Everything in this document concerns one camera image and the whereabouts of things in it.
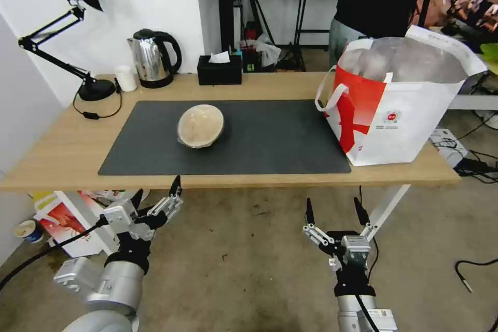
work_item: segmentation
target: black desk lamp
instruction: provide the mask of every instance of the black desk lamp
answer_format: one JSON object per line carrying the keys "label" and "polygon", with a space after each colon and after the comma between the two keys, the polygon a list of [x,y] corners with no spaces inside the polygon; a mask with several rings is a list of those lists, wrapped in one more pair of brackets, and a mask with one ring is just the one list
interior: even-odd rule
{"label": "black desk lamp", "polygon": [[[52,39],[54,36],[59,35],[64,30],[69,29],[71,26],[75,25],[78,22],[81,22],[84,19],[85,8],[83,8],[79,4],[79,0],[67,0],[67,1],[69,2],[70,5],[73,6],[71,10],[69,10],[66,14],[53,20],[49,24],[43,26],[41,29],[36,30],[31,35],[20,38],[19,45],[21,46],[21,48],[29,52],[32,52],[40,56],[41,58],[57,65],[58,67],[63,68],[64,70],[70,72],[71,74],[74,74],[77,77],[83,79],[81,87],[78,90],[79,97],[82,100],[97,101],[109,97],[116,91],[114,83],[112,83],[109,80],[95,79],[91,76],[89,71],[65,63],[55,58],[54,56],[51,56],[47,52],[43,52],[42,50],[39,49],[39,46],[41,44],[43,44],[49,39]],[[102,11],[102,5],[101,5],[102,0],[82,0],[82,1],[87,3],[92,8]],[[73,21],[72,23],[53,32],[43,32],[49,27],[52,27],[59,21],[71,15],[76,17],[76,20]]]}

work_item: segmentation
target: gray pants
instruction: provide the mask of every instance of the gray pants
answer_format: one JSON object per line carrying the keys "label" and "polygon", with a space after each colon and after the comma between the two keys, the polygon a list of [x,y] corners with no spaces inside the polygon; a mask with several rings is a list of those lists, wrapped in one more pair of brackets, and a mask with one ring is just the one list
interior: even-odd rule
{"label": "gray pants", "polygon": [[349,42],[358,40],[364,36],[365,34],[346,26],[336,19],[332,19],[328,33],[329,67],[337,65],[337,61],[339,61]]}

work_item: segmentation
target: round bread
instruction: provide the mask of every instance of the round bread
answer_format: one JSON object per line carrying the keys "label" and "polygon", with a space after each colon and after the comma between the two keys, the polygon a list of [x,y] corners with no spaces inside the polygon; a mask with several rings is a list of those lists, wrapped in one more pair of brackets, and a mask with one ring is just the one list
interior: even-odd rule
{"label": "round bread", "polygon": [[190,148],[210,146],[223,130],[223,114],[213,105],[196,105],[178,121],[178,138]]}

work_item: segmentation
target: lamp arm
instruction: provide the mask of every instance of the lamp arm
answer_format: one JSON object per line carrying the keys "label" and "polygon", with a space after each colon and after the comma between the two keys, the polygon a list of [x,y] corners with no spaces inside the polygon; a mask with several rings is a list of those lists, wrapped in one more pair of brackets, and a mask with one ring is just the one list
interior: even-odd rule
{"label": "lamp arm", "polygon": [[[76,17],[76,20],[71,22],[70,24],[62,27],[61,29],[59,30],[56,30],[52,33],[48,33],[47,36],[45,36],[44,34],[42,34],[42,31],[48,29],[49,27],[55,25],[56,23],[58,23],[59,21],[62,21],[63,19],[65,19],[66,17],[69,17],[69,16],[75,16]],[[73,74],[73,75],[76,75],[78,78],[81,78],[83,79],[84,83],[88,83],[90,82],[90,80],[94,80],[95,79],[90,75],[90,72],[83,72],[82,70],[64,62],[64,61],[61,61],[59,60],[58,58],[48,54],[47,52],[44,52],[42,50],[39,49],[39,45],[46,42],[47,40],[53,38],[54,36],[56,35],[59,35],[60,33],[62,33],[63,31],[69,29],[71,26],[75,25],[76,23],[79,23],[81,22],[85,17],[85,9],[80,7],[80,6],[75,6],[73,7],[71,10],[69,10],[68,12],[66,12],[64,15],[56,18],[55,20],[53,20],[52,22],[46,24],[45,26],[43,26],[42,28],[36,30],[35,32],[33,32],[32,34],[30,35],[27,35],[27,36],[23,36],[19,39],[19,46],[23,49],[25,49],[26,51],[29,51],[31,53],[34,53],[36,54],[37,56],[40,56],[41,58],[43,58],[44,60],[47,60],[48,62],[51,62],[53,63],[54,65],[57,65],[58,67],[66,70],[67,72]],[[43,37],[44,38],[40,41],[35,41],[35,39],[37,38],[40,38],[40,37]]]}

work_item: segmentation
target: printed logo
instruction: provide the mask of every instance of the printed logo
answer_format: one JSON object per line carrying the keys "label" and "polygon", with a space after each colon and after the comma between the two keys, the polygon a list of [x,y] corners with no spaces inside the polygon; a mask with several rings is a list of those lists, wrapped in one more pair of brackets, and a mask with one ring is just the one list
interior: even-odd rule
{"label": "printed logo", "polygon": [[396,110],[389,111],[385,114],[384,123],[398,123],[400,112]]}

